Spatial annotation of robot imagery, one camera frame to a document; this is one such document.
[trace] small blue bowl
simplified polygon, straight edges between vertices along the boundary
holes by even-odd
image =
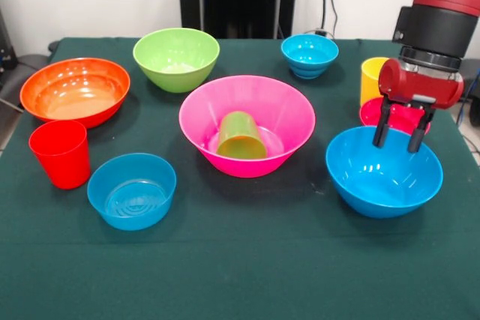
[[[440,190],[443,170],[435,153],[422,144],[407,150],[408,134],[390,129],[382,148],[372,144],[375,127],[356,127],[328,145],[326,163],[335,188],[360,214],[377,219],[414,211]]]
[[[337,44],[316,34],[288,37],[281,49],[292,72],[302,79],[317,78],[338,57]]]
[[[177,177],[167,161],[152,154],[115,157],[88,182],[91,206],[111,226],[140,230],[158,223],[172,204]]]

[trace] red cup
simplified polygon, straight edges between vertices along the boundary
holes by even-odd
[[[376,97],[363,104],[360,108],[360,120],[363,125],[377,126],[382,113],[382,97]],[[393,104],[390,110],[388,125],[392,129],[403,131],[412,135],[417,128],[417,124],[424,115],[425,111],[416,108],[409,108],[400,104]],[[425,133],[430,131],[428,124]]]
[[[87,130],[78,121],[45,123],[32,133],[28,143],[56,187],[73,189],[89,179]]]

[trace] table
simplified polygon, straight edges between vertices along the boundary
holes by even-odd
[[[151,84],[134,63],[135,39],[64,39],[53,61],[117,61],[131,90],[117,115],[88,132],[93,169],[144,151],[175,167],[165,219],[141,232],[110,228],[86,186],[57,190],[21,118],[0,158],[0,319],[478,319],[480,172],[450,115],[438,112],[426,143],[442,161],[439,194],[405,217],[351,211],[329,180],[324,154],[360,125],[360,64],[395,56],[388,41],[339,40],[321,79],[296,79],[276,40],[221,40],[209,79],[238,73],[294,85],[313,104],[316,130],[275,173],[231,178],[184,137],[185,94]]]

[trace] bowl rim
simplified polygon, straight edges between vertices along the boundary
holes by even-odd
[[[189,137],[189,135],[187,134],[187,132],[185,131],[185,126],[183,124],[183,121],[182,121],[182,114],[183,112],[185,111],[185,107],[184,105],[187,103],[187,100],[190,99],[190,97],[193,97],[198,91],[200,91],[200,89],[204,86],[212,86],[214,85],[215,83],[217,82],[227,82],[227,81],[230,81],[232,79],[235,79],[235,78],[241,78],[241,77],[244,77],[244,76],[249,76],[249,77],[254,77],[254,78],[260,78],[260,79],[267,79],[267,81],[269,82],[277,82],[277,83],[280,83],[282,86],[285,86],[285,87],[288,87],[288,88],[292,88],[296,93],[298,93],[298,95],[300,95],[301,97],[303,97],[306,101],[307,101],[307,104],[308,104],[308,107],[312,113],[312,115],[314,116],[313,117],[313,122],[310,126],[310,129],[308,129],[308,132],[307,132],[307,136],[305,137],[305,139],[300,142],[297,146],[295,146],[294,148],[288,150],[288,151],[285,151],[284,153],[282,154],[279,154],[279,155],[275,155],[274,157],[264,157],[263,159],[237,159],[237,158],[234,158],[234,157],[224,157],[222,155],[218,155],[217,153],[214,153],[213,151],[210,151],[208,150],[207,148],[202,148],[200,147],[198,144],[196,144],[192,138]],[[260,76],[260,75],[251,75],[251,74],[239,74],[239,75],[231,75],[231,76],[224,76],[222,78],[218,78],[218,79],[214,79],[210,82],[206,82],[205,84],[199,86],[198,88],[196,88],[195,90],[193,90],[183,101],[183,103],[181,104],[180,106],[180,110],[178,111],[178,122],[180,123],[180,128],[181,128],[181,131],[183,132],[184,136],[188,139],[189,142],[191,142],[193,144],[193,146],[195,146],[195,148],[197,148],[199,151],[201,152],[204,152],[204,153],[207,153],[208,155],[211,155],[213,157],[216,157],[216,158],[219,158],[219,159],[225,159],[225,160],[230,160],[230,161],[238,161],[240,163],[261,163],[262,161],[267,161],[267,160],[275,160],[275,159],[281,159],[283,157],[288,157],[290,156],[291,154],[295,153],[297,150],[299,150],[304,144],[306,144],[306,142],[311,138],[312,134],[314,133],[315,131],[315,126],[317,124],[317,115],[315,114],[315,109],[314,107],[312,106],[311,102],[308,100],[307,97],[305,97],[305,95],[302,94],[301,91],[299,91],[297,88],[294,88],[293,86],[291,86],[290,84],[287,84],[285,82],[282,82],[280,80],[277,80],[277,79],[273,79],[273,78],[270,78],[268,76]]]
[[[113,157],[111,159],[108,159],[105,163],[103,163],[102,165],[100,165],[90,176],[90,179],[88,180],[88,183],[87,183],[87,198],[88,198],[88,202],[90,203],[90,205],[93,207],[93,209],[95,209],[99,214],[102,214],[103,216],[106,216],[106,217],[114,217],[116,219],[131,219],[131,218],[138,218],[138,217],[141,217],[145,214],[142,214],[140,216],[135,216],[135,215],[129,215],[129,216],[125,216],[125,217],[117,217],[115,215],[110,215],[110,214],[107,214],[103,209],[100,209],[98,206],[96,206],[96,204],[94,204],[91,200],[91,197],[92,197],[92,189],[91,189],[91,186],[92,186],[92,179],[95,177],[95,175],[102,169],[104,168],[105,166],[108,166],[110,165],[112,162],[115,162],[115,161],[118,161],[124,157],[138,157],[138,156],[141,156],[141,157],[144,157],[144,156],[147,156],[147,157],[153,157],[153,158],[156,158],[157,160],[160,160],[161,162],[165,163],[166,164],[166,167],[168,168],[169,171],[171,171],[171,173],[173,174],[173,187],[172,187],[172,191],[168,194],[166,194],[165,198],[165,202],[161,205],[163,206],[165,203],[167,203],[169,200],[171,200],[171,198],[173,197],[173,194],[175,194],[175,191],[176,191],[176,188],[177,188],[177,174],[175,172],[175,169],[173,168],[172,164],[170,164],[168,161],[166,161],[165,159],[163,159],[162,157],[159,157],[158,155],[155,155],[155,154],[150,154],[150,153],[126,153],[126,154],[122,154],[122,155],[119,155],[117,157]]]
[[[87,115],[87,116],[83,116],[81,118],[69,118],[69,119],[58,119],[58,118],[51,118],[51,117],[48,117],[46,115],[42,115],[42,114],[39,114],[38,112],[34,111],[33,109],[30,109],[29,106],[26,105],[26,102],[25,102],[25,95],[24,95],[24,90],[26,88],[26,86],[32,82],[33,80],[33,77],[34,76],[37,76],[38,74],[40,73],[43,73],[44,71],[46,70],[49,70],[50,68],[52,67],[55,67],[55,66],[58,66],[59,64],[64,64],[64,63],[71,63],[71,62],[79,62],[79,61],[99,61],[100,63],[108,63],[108,64],[112,64],[113,66],[117,67],[121,72],[123,72],[126,76],[127,76],[127,88],[124,90],[123,94],[121,95],[121,97],[111,106],[109,106],[108,108],[105,108],[99,112],[96,112],[95,114],[90,114],[90,115]],[[111,61],[111,60],[107,60],[107,59],[103,59],[103,58],[92,58],[92,57],[85,57],[85,58],[69,58],[69,59],[65,59],[65,60],[61,60],[61,61],[56,61],[55,63],[52,63],[52,64],[48,64],[46,67],[42,67],[41,69],[37,70],[35,73],[33,73],[27,80],[26,82],[23,83],[22,85],[22,88],[20,89],[20,103],[23,105],[23,108],[29,112],[30,114],[32,114],[34,117],[36,118],[41,118],[41,119],[46,119],[48,121],[55,121],[55,120],[76,120],[76,121],[84,121],[92,116],[96,116],[98,114],[101,114],[102,112],[105,112],[107,111],[108,109],[112,109],[116,106],[118,106],[119,104],[122,103],[122,101],[127,97],[127,94],[128,92],[130,91],[130,86],[131,86],[131,79],[130,79],[130,74],[125,70],[124,67],[122,67],[120,64],[118,63],[115,63],[114,61]]]
[[[358,111],[358,116],[360,118],[360,122],[363,126],[365,127],[373,127],[373,126],[376,126],[376,125],[370,125],[370,124],[367,124],[367,122],[365,121],[365,117],[363,116],[364,113],[365,113],[365,108],[366,106],[371,106],[371,104],[374,102],[374,101],[379,101],[379,100],[382,100],[383,97],[373,97],[371,98],[370,100],[367,100],[363,103],[363,105],[360,106],[360,110]],[[404,105],[401,105],[401,104],[393,104],[393,106],[403,106],[405,107]],[[431,123],[428,123],[427,125],[427,129],[425,130],[425,135],[427,135],[429,132],[430,132],[430,128],[431,128]],[[400,130],[400,129],[397,129],[395,127],[392,127],[390,126],[390,129],[394,129],[394,130],[397,130],[397,131],[401,131],[402,133],[405,133],[405,134],[408,134],[408,135],[411,135],[403,130]]]
[[[163,71],[159,71],[159,70],[154,70],[154,69],[151,69],[150,67],[147,67],[145,66],[141,61],[138,60],[138,58],[136,57],[135,55],[135,52],[137,50],[137,47],[139,46],[139,44],[142,42],[142,40],[146,39],[147,37],[150,37],[151,35],[154,35],[154,34],[157,34],[157,33],[163,33],[163,32],[169,32],[169,31],[189,31],[189,32],[194,32],[194,33],[202,33],[204,35],[206,35],[207,38],[210,38],[211,40],[214,41],[215,43],[215,46],[216,46],[216,51],[215,51],[215,56],[213,57],[213,59],[206,65],[203,65],[202,67],[198,67],[197,69],[195,70],[190,70],[190,71],[185,71],[183,73],[164,73]],[[205,69],[209,66],[211,66],[212,64],[214,64],[217,59],[218,59],[218,56],[220,55],[220,44],[218,43],[218,40],[215,39],[214,37],[212,37],[209,33],[205,32],[205,31],[201,31],[201,30],[198,30],[198,29],[193,29],[193,28],[165,28],[165,29],[160,29],[160,30],[155,30],[155,31],[152,31],[148,34],[145,34],[144,36],[142,36],[136,43],[135,45],[133,46],[133,59],[135,59],[135,62],[140,66],[140,67],[144,67],[146,70],[148,71],[151,71],[152,73],[157,73],[157,74],[162,74],[162,75],[168,75],[168,76],[184,76],[184,75],[187,75],[187,74],[192,74],[192,73],[196,73],[197,71],[199,70],[202,70],[202,69]]]
[[[407,208],[414,208],[414,207],[418,207],[420,205],[423,205],[425,204],[426,202],[430,201],[436,194],[438,194],[438,192],[440,191],[440,189],[442,188],[442,185],[443,185],[443,167],[442,167],[442,164],[438,158],[438,156],[434,153],[433,150],[431,150],[428,145],[426,145],[424,142],[421,144],[421,148],[425,147],[427,153],[429,153],[430,156],[432,156],[432,158],[434,159],[435,161],[435,164],[437,165],[439,171],[440,171],[440,179],[439,179],[439,182],[437,184],[437,186],[435,187],[435,189],[428,195],[426,196],[423,200],[421,200],[420,202],[415,202],[415,203],[411,203],[411,204],[408,204],[408,206],[393,206],[393,205],[387,205],[387,204],[381,204],[381,203],[378,203],[378,202],[372,202],[371,200],[369,199],[365,199],[363,196],[359,196],[357,194],[355,194],[353,191],[351,191],[350,189],[347,189],[344,185],[342,185],[342,183],[338,180],[338,177],[332,172],[332,168],[330,167],[330,163],[329,163],[329,153],[330,151],[332,151],[332,144],[342,135],[346,134],[346,133],[349,133],[349,132],[353,132],[353,131],[359,131],[359,130],[363,130],[363,129],[375,129],[375,127],[370,127],[370,126],[367,126],[367,127],[352,127],[350,129],[347,129],[347,130],[344,130],[342,132],[340,132],[339,134],[337,134],[331,141],[330,143],[328,144],[327,146],[327,150],[325,152],[325,164],[327,165],[327,170],[328,170],[328,173],[330,174],[331,178],[333,179],[333,181],[339,186],[341,187],[344,191],[346,191],[348,194],[356,197],[357,199],[360,199],[362,200],[363,202],[366,202],[368,204],[371,204],[371,205],[375,205],[375,206],[380,206],[380,207],[383,207],[383,208],[392,208],[392,209],[407,209]],[[396,132],[396,133],[399,133],[399,134],[402,134],[402,136],[408,136],[410,137],[409,134],[407,133],[404,133],[403,131],[400,131],[400,130],[396,130],[396,129],[392,129],[390,128],[388,130],[389,132],[390,131],[393,131],[393,132]]]
[[[317,35],[317,34],[305,34],[305,33],[302,33],[302,34],[294,34],[294,35],[289,36],[287,39],[284,39],[284,40],[282,41],[282,44],[280,45],[280,47],[281,47],[283,56],[285,56],[285,57],[288,58],[289,60],[294,61],[294,62],[296,62],[296,63],[300,63],[300,61],[292,58],[290,55],[288,55],[288,54],[285,52],[285,49],[284,49],[284,46],[285,46],[286,42],[289,41],[289,40],[292,40],[292,39],[295,38],[295,37],[318,37],[319,39],[326,40],[327,43],[332,43],[333,45],[335,45],[336,53],[335,53],[335,55],[334,55],[333,57],[331,57],[331,59],[326,60],[326,61],[308,62],[308,63],[302,63],[302,64],[308,64],[308,65],[326,65],[326,64],[329,64],[329,63],[331,63],[332,61],[334,61],[334,60],[338,57],[338,55],[340,54],[340,50],[339,50],[339,48],[338,48],[337,43],[335,43],[332,39],[328,39],[327,37],[323,37],[323,36]]]

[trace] yellow cup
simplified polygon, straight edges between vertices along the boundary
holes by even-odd
[[[231,112],[220,124],[217,154],[236,159],[263,159],[267,149],[262,142],[257,123],[246,112]]]
[[[389,58],[370,58],[361,64],[360,106],[375,97],[381,97],[378,90],[380,70]]]

